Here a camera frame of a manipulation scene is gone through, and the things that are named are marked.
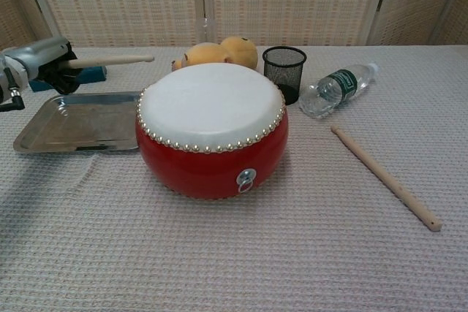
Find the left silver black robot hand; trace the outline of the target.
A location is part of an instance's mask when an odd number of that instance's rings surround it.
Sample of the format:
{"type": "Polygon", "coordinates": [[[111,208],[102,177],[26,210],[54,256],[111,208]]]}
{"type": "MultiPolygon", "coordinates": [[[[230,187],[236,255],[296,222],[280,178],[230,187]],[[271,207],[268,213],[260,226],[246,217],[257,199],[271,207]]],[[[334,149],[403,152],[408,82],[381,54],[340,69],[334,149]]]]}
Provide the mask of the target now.
{"type": "Polygon", "coordinates": [[[1,51],[1,66],[10,68],[21,91],[36,80],[67,95],[79,88],[81,70],[61,68],[60,63],[76,58],[69,40],[58,36],[1,51]]]}

